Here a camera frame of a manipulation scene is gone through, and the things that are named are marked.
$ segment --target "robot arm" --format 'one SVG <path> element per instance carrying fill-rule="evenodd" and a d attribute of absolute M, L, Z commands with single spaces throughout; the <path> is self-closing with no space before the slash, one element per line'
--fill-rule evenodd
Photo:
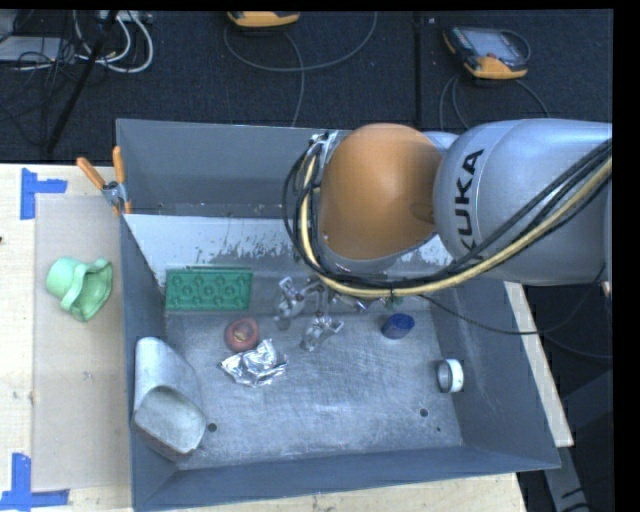
<path fill-rule="evenodd" d="M 593 281 L 605 260 L 610 267 L 609 124 L 507 121 L 460 137 L 368 125 L 340 141 L 325 162 L 306 173 L 316 192 L 298 201 L 299 225 L 311 227 L 299 231 L 299 250 L 341 293 L 429 293 L 480 274 L 581 283 Z M 452 265 L 423 280 L 371 278 L 433 233 Z"/>

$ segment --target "blue cap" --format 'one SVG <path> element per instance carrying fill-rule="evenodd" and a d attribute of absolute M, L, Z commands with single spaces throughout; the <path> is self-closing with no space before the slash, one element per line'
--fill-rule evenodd
<path fill-rule="evenodd" d="M 415 324 L 415 320 L 411 315 L 394 313 L 387 319 L 380 331 L 387 338 L 399 340 L 404 338 Z"/>

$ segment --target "wooden table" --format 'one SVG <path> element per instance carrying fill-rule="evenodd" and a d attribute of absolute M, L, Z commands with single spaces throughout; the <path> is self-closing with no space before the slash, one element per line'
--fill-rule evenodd
<path fill-rule="evenodd" d="M 33 290 L 36 286 L 43 286 L 43 283 L 35 282 L 34 273 L 37 213 L 35 219 L 20 220 L 23 167 L 36 172 L 39 180 L 67 180 L 67 190 L 61 197 L 101 195 L 75 166 L 0 165 L 0 491 L 8 490 L 11 485 L 11 454 L 32 454 L 33 408 L 38 400 L 33 384 L 36 313 Z M 115 179 L 113 168 L 99 168 L 99 171 L 107 182 Z M 106 202 L 104 215 L 113 215 Z M 513 283 L 506 283 L 506 286 L 520 329 L 531 330 L 534 324 L 522 287 Z M 559 447 L 570 446 L 573 443 L 571 432 L 540 340 L 537 336 L 529 335 L 524 337 L 524 343 L 556 444 Z M 83 445 L 78 446 L 78 449 L 89 450 L 90 454 L 96 447 L 89 439 L 83 440 Z M 68 505 L 52 507 L 50 510 L 132 510 L 129 504 L 128 484 L 97 485 L 89 488 L 71 488 Z M 526 509 L 516 475 L 507 474 L 239 503 L 197 510 L 507 512 Z"/>

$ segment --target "aluminum foil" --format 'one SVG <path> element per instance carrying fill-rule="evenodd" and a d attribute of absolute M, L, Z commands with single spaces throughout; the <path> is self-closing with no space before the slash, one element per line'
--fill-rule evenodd
<path fill-rule="evenodd" d="M 271 384 L 284 373 L 289 359 L 280 354 L 270 339 L 265 339 L 254 350 L 247 350 L 228 357 L 220 366 L 239 384 L 257 387 Z"/>

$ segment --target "blue tape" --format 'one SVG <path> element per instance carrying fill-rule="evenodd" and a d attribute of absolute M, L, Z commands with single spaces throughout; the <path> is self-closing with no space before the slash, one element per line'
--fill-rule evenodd
<path fill-rule="evenodd" d="M 20 218 L 33 219 L 36 216 L 37 193 L 62 194 L 67 190 L 65 180 L 38 181 L 38 174 L 27 168 L 22 168 L 22 192 L 20 201 Z"/>
<path fill-rule="evenodd" d="M 0 496 L 0 510 L 31 512 L 32 507 L 56 507 L 66 505 L 69 490 L 31 492 L 31 459 L 21 453 L 11 456 L 11 490 Z"/>

